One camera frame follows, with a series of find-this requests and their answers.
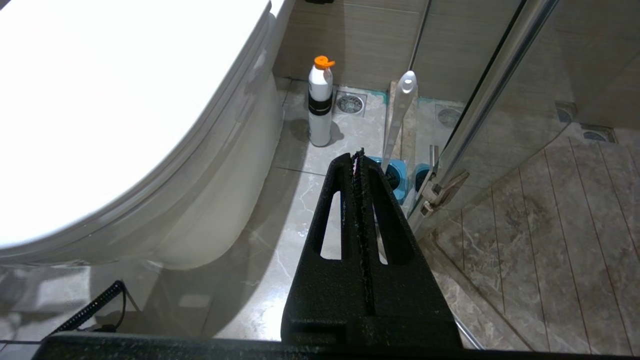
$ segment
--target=toilet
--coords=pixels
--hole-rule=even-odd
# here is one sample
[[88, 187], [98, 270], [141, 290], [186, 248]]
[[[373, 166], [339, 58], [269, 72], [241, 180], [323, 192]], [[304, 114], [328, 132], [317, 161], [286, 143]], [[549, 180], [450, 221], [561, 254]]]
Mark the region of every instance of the toilet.
[[11, 0], [0, 266], [224, 254], [280, 137], [271, 68], [293, 2]]

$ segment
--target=toilet seat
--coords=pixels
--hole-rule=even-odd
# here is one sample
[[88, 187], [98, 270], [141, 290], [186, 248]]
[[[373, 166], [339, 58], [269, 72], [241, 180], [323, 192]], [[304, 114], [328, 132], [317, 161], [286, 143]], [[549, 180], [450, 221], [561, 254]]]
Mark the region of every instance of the toilet seat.
[[[0, 57], [0, 263], [23, 263], [31, 253], [59, 252], [91, 237], [156, 196], [205, 135], [213, 132], [220, 151], [237, 130], [218, 119], [264, 45], [267, 0], [225, 3], [224, 9], [201, 1], [180, 3], [180, 9], [151, 1], [100, 5], [14, 0], [0, 12], [0, 33], [20, 34], [0, 39], [0, 52], [10, 54]], [[138, 26], [141, 18], [144, 29]], [[169, 20], [175, 22], [165, 31]], [[26, 33], [43, 24], [49, 25], [47, 33]], [[120, 26], [115, 33], [114, 24]], [[136, 31], [143, 36], [133, 36]], [[140, 48], [141, 38], [152, 49]], [[25, 49], [24, 44], [38, 45]], [[42, 49], [56, 54], [60, 47], [68, 51], [60, 58], [36, 56]], [[112, 56], [122, 49], [129, 57]], [[69, 56], [74, 50], [78, 57]], [[64, 62], [69, 59], [77, 61], [71, 66]], [[54, 71], [60, 67], [67, 72]], [[96, 69], [111, 73], [87, 80]], [[47, 76], [42, 88], [33, 86]], [[110, 81], [115, 84], [106, 88]], [[65, 112], [76, 105], [80, 111]], [[42, 143], [29, 143], [32, 138]], [[70, 158], [78, 152], [80, 161]], [[87, 163], [96, 158], [98, 164]]]

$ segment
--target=tile floor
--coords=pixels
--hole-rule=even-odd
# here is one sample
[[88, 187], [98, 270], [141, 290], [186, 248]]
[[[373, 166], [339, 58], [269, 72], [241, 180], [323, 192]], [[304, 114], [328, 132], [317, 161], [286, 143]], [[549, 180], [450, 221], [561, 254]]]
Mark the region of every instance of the tile floor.
[[638, 356], [640, 133], [575, 126], [436, 229], [433, 253], [529, 348]]
[[[330, 145], [307, 138], [307, 84], [276, 79], [285, 124], [258, 203], [246, 228], [221, 258], [189, 271], [121, 261], [85, 268], [0, 270], [0, 340], [39, 341], [114, 280], [123, 279], [136, 306], [127, 307], [120, 330], [138, 334], [279, 340], [280, 318], [324, 174], [336, 156], [364, 147], [380, 156], [385, 96], [367, 95], [365, 117], [335, 115]], [[339, 203], [332, 206], [322, 255], [339, 258]], [[114, 323], [120, 300], [95, 319]], [[28, 351], [7, 345], [0, 352]]]

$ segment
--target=orange cap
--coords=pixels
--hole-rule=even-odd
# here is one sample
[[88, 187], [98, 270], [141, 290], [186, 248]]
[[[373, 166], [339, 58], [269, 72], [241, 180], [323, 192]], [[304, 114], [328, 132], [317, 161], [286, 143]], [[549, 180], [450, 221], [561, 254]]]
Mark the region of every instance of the orange cap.
[[335, 65], [335, 61], [329, 61], [329, 58], [326, 56], [317, 56], [314, 60], [316, 67], [320, 70], [329, 69], [330, 67]]

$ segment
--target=shower drain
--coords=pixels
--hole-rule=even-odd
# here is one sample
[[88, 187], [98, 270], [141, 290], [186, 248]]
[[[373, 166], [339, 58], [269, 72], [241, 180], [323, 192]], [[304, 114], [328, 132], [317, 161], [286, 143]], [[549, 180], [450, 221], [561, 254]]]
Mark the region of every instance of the shower drain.
[[356, 114], [362, 111], [362, 100], [354, 95], [344, 95], [338, 99], [338, 109], [343, 113]]

